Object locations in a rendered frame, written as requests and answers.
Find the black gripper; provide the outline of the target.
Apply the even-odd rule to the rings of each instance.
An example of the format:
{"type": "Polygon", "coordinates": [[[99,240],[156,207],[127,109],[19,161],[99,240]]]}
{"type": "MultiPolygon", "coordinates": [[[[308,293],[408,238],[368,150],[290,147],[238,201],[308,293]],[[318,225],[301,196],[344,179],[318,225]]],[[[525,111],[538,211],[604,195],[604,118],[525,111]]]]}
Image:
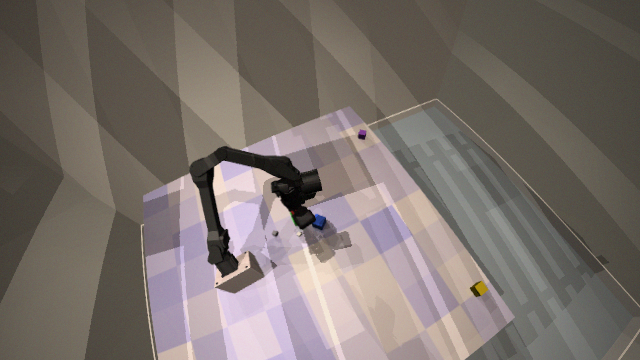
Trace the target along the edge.
{"type": "MultiPolygon", "coordinates": [[[[279,198],[279,192],[276,192],[277,198],[279,198]]],[[[298,196],[292,201],[285,201],[280,196],[280,202],[289,212],[293,211],[292,219],[296,222],[300,229],[304,229],[310,224],[316,222],[314,214],[308,210],[305,206],[301,206],[302,195],[298,191],[298,196]],[[299,209],[300,208],[300,209],[299,209]]]]}

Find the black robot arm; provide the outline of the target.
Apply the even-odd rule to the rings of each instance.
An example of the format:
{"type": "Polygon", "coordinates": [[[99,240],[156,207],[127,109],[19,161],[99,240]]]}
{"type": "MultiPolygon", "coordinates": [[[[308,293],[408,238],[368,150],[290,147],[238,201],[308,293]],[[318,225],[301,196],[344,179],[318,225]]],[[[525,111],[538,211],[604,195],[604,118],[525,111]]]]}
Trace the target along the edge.
{"type": "Polygon", "coordinates": [[[189,167],[189,172],[193,182],[199,189],[208,229],[208,262],[217,267],[222,274],[221,278],[238,270],[238,260],[228,251],[231,237],[228,229],[224,230],[221,227],[215,202],[213,188],[214,167],[222,161],[259,168],[277,178],[281,178],[271,183],[272,193],[279,192],[281,198],[285,201],[294,200],[299,191],[302,195],[301,203],[304,204],[305,200],[313,199],[318,191],[322,191],[317,169],[300,173],[286,156],[261,156],[223,146],[211,155],[194,161],[189,167]]]}

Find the small yellow block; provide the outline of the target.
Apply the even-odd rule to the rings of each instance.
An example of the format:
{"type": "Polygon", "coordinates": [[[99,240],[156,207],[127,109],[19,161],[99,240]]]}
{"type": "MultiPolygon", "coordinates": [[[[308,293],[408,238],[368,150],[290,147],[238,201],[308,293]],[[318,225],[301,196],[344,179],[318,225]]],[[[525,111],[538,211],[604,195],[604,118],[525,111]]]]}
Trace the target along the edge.
{"type": "Polygon", "coordinates": [[[487,292],[488,288],[487,286],[485,286],[485,284],[483,283],[483,281],[478,281],[476,282],[471,288],[472,293],[475,295],[475,297],[481,296],[482,294],[484,294],[485,292],[487,292]]]}

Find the blue cube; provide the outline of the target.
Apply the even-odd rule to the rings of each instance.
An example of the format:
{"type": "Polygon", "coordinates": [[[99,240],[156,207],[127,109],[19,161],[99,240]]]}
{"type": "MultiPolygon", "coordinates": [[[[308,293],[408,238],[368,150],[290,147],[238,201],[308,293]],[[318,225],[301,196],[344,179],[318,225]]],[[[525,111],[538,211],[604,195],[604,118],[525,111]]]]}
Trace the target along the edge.
{"type": "Polygon", "coordinates": [[[316,222],[312,224],[313,227],[323,230],[324,225],[326,224],[326,217],[315,214],[316,222]]]}

